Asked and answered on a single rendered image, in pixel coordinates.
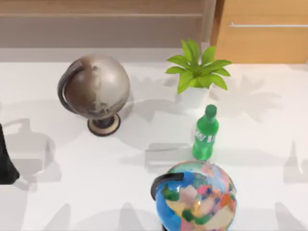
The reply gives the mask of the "green bottle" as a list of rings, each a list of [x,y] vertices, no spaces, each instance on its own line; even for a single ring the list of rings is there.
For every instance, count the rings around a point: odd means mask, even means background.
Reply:
[[[216,115],[217,107],[209,104],[205,108],[204,115],[196,123],[192,154],[198,160],[207,160],[212,155],[219,129]]]

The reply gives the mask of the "green plant in white pot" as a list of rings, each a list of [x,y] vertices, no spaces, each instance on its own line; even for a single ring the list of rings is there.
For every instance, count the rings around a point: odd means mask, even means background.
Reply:
[[[216,47],[204,51],[192,39],[181,41],[182,54],[167,58],[173,65],[165,73],[178,75],[176,101],[191,109],[205,107],[206,98],[212,86],[227,90],[224,77],[230,77],[226,66],[232,64],[225,59],[215,59]]]

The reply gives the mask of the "brown and silver globe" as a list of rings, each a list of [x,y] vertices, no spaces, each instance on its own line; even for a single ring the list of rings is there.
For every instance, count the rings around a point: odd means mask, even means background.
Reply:
[[[85,55],[63,73],[57,95],[67,111],[87,119],[93,135],[109,136],[121,125],[118,113],[129,98],[130,80],[115,58]]]

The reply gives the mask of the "colourful globe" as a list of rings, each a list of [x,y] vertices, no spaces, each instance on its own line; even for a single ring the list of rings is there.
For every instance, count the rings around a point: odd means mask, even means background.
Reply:
[[[231,177],[214,163],[184,161],[156,177],[151,197],[163,231],[228,231],[237,209]]]

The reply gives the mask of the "open wooden shelf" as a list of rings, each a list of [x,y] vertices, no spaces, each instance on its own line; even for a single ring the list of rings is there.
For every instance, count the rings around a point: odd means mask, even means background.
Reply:
[[[0,0],[1,48],[177,48],[206,42],[216,0]]]

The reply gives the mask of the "wooden cupboard door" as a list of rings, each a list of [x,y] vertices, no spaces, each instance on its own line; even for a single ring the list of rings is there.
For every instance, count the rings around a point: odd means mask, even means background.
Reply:
[[[308,28],[237,28],[235,24],[308,25],[308,0],[217,0],[211,45],[236,64],[308,62]]]

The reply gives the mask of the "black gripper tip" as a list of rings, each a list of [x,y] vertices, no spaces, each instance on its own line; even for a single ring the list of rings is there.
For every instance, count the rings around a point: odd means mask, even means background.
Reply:
[[[12,185],[19,178],[20,174],[9,157],[2,125],[0,124],[0,185]]]

